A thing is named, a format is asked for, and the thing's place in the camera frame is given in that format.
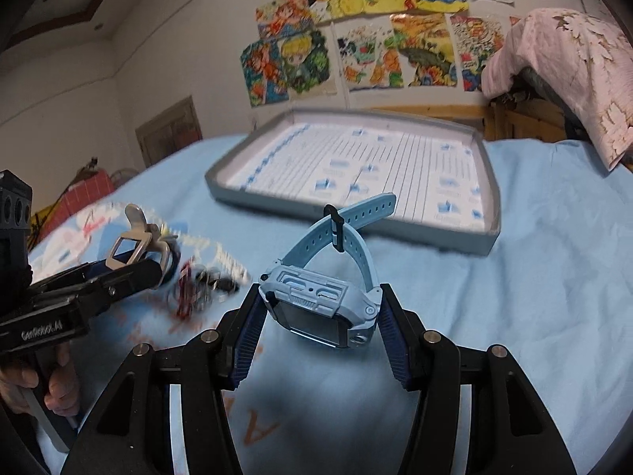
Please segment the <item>blue watch strap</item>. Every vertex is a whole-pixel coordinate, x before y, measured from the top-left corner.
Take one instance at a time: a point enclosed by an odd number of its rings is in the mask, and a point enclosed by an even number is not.
[[[381,194],[363,200],[360,203],[341,209],[339,215],[344,220],[343,248],[356,261],[369,291],[379,285],[378,275],[373,266],[371,255],[356,228],[376,222],[393,214],[396,207],[396,195]],[[312,225],[307,234],[281,259],[286,266],[304,268],[324,246],[336,246],[336,233],[331,216]]]

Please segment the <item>blue smartwatch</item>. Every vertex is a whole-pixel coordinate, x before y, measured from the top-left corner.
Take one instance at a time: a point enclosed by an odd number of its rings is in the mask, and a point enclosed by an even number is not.
[[[260,294],[275,321],[290,332],[335,348],[369,342],[381,309],[382,289],[367,245],[356,229],[390,216],[395,208],[393,193],[340,211],[325,206],[325,217],[260,277]],[[305,269],[328,244],[356,261],[365,290]]]

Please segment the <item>hand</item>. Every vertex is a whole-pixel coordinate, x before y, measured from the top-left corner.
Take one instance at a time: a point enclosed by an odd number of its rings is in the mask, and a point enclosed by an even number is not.
[[[79,412],[79,380],[67,342],[56,346],[56,357],[59,366],[51,374],[44,404],[59,416],[75,416]],[[31,414],[20,388],[34,388],[38,382],[37,373],[23,363],[0,368],[0,396],[16,414]]]

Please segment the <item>blue gripper pad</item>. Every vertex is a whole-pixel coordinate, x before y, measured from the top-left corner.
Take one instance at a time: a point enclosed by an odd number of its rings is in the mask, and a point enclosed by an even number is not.
[[[248,375],[252,356],[255,355],[255,349],[260,340],[267,313],[266,304],[258,293],[251,311],[246,317],[242,331],[235,342],[233,371],[229,377],[235,388],[237,388],[239,383],[246,379]]]
[[[387,357],[395,379],[406,390],[412,386],[413,375],[409,369],[409,349],[391,307],[383,296],[381,310],[378,314],[378,328],[381,331],[382,342],[387,350]]]

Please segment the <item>light blue bed sheet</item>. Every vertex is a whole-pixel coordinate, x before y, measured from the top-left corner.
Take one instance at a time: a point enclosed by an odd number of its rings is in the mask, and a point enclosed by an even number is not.
[[[205,171],[240,139],[192,145],[102,201],[121,204],[118,214],[84,231],[89,245],[80,260],[104,258],[127,228],[122,206],[133,202],[186,233],[183,260],[197,249],[198,261],[211,262],[213,242],[219,241],[254,276],[266,270],[309,223],[213,200]],[[593,148],[578,142],[501,141],[486,149],[502,201],[501,235],[488,257],[386,237],[366,241],[381,282],[392,285],[402,306],[417,312],[426,328],[472,348],[507,345],[584,475],[633,407],[633,175],[625,168],[606,175]],[[80,235],[80,221],[71,218],[58,234]],[[59,244],[59,236],[34,251],[36,269],[60,253],[59,246],[46,251],[51,241]],[[361,282],[353,261],[333,249],[310,266]],[[91,408],[135,344],[184,344],[238,307],[246,289],[189,323],[171,317],[157,294],[130,298],[94,319],[90,335],[72,349],[83,409]],[[260,345],[248,379],[226,393],[246,475],[397,473],[418,395],[403,391],[393,378],[378,333],[364,349],[334,350],[268,318]],[[466,412],[460,416],[454,473],[463,473],[467,452],[470,400],[462,393]],[[178,402],[172,388],[173,455],[176,473],[183,474]],[[59,473],[64,456],[41,433],[39,438],[53,473]]]

